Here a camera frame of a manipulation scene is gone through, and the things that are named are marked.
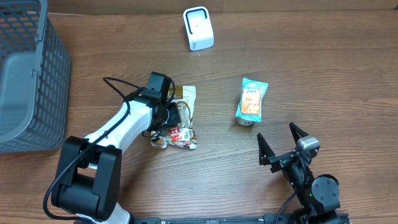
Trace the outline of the beige nut pouch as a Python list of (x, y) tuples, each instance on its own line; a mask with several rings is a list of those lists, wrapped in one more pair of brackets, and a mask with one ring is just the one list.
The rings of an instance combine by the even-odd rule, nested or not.
[(166, 148), (168, 145), (178, 146), (184, 149), (195, 150), (197, 148), (197, 137), (193, 130), (193, 112), (196, 100), (195, 86), (176, 86), (172, 103), (176, 103), (181, 122), (178, 123), (182, 140), (172, 142), (170, 138), (170, 128), (162, 131), (151, 132), (151, 144), (155, 147)]

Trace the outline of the teal snack packet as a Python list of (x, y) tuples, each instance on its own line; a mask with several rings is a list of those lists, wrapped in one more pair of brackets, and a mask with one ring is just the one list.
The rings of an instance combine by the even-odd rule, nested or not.
[(269, 84), (264, 83), (264, 82), (259, 82), (255, 80), (250, 80), (248, 78), (243, 78), (242, 81), (242, 91), (244, 89), (258, 89), (261, 91), (261, 109), (260, 109), (260, 114), (259, 115), (248, 115), (248, 114), (242, 114), (241, 113), (241, 97), (240, 101), (238, 104), (238, 108), (236, 110), (236, 117), (240, 117), (242, 119), (246, 119), (249, 121), (253, 121), (254, 123), (259, 123), (262, 121), (262, 101), (266, 95), (266, 91), (268, 89)]

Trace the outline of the red coffee stick sachet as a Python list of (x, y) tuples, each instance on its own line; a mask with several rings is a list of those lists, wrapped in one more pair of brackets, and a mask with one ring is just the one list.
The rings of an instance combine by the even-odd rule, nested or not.
[(170, 138), (172, 142), (178, 142), (182, 140), (182, 135), (178, 126), (170, 127)]

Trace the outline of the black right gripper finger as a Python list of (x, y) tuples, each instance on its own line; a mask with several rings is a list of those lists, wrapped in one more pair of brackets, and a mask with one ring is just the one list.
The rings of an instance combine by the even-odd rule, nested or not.
[(259, 164), (263, 166), (270, 165), (271, 159), (275, 158), (274, 151), (261, 133), (257, 134), (257, 141), (259, 145)]
[(309, 134), (300, 129), (295, 123), (290, 122), (289, 128), (292, 133), (294, 142), (297, 144), (300, 139), (307, 139)]

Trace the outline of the orange tissue packet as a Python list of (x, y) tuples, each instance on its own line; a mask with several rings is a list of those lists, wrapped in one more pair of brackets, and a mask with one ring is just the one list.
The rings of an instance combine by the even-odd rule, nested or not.
[(261, 109), (261, 91), (258, 89), (244, 89), (241, 95), (241, 113), (259, 115)]

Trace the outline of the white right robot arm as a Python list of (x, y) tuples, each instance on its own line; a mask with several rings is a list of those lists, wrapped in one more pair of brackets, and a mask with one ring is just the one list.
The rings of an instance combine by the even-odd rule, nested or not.
[(259, 164), (270, 166), (272, 173), (281, 171), (294, 192), (279, 209), (275, 223), (349, 223), (339, 215), (339, 182), (330, 174), (313, 175), (309, 165), (320, 150), (319, 140), (289, 123), (295, 147), (277, 156), (262, 134), (257, 134)]

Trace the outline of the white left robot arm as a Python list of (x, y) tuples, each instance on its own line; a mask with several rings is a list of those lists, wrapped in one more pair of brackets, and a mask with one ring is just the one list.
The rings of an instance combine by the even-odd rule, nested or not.
[(169, 88), (139, 88), (121, 109), (84, 138), (62, 146), (54, 181), (43, 199), (46, 216), (80, 223), (134, 223), (119, 203), (122, 156), (144, 131), (160, 131), (174, 120)]

